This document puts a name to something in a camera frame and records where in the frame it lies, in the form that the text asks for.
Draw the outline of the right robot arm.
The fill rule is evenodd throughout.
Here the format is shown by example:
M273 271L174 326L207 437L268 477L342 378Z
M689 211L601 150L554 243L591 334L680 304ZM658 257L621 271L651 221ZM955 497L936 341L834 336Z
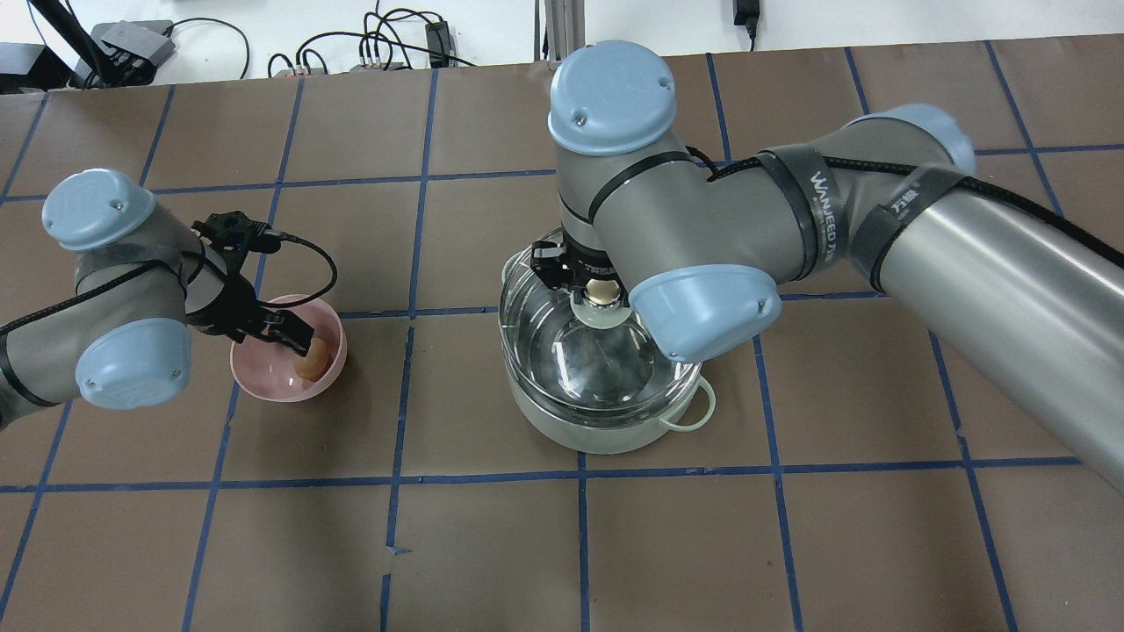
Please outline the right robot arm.
M663 356L703 363L778 319L779 285L847 259L1121 488L1120 249L978 179L971 141L935 105L722 169L699 168L676 116L671 69L640 44L558 65L562 241L531 249L542 283L618 285Z

